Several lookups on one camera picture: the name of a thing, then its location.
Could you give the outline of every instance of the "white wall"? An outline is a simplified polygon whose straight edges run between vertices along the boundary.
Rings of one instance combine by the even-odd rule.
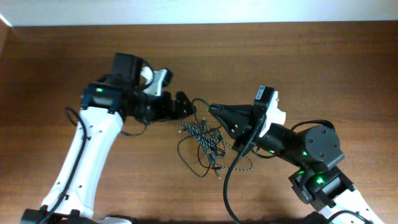
[[[0,0],[13,26],[397,20],[398,0]]]

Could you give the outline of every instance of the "white sticker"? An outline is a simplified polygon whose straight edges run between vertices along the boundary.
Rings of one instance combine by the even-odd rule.
[[[265,86],[260,86],[260,89],[257,92],[256,100],[260,100],[261,99],[262,93],[264,92],[265,89],[266,89]]]

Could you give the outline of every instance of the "green light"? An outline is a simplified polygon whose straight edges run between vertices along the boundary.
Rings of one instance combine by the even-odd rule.
[[[323,183],[322,177],[319,177],[319,178],[318,178],[317,183],[318,183],[318,184],[322,184],[322,183]]]

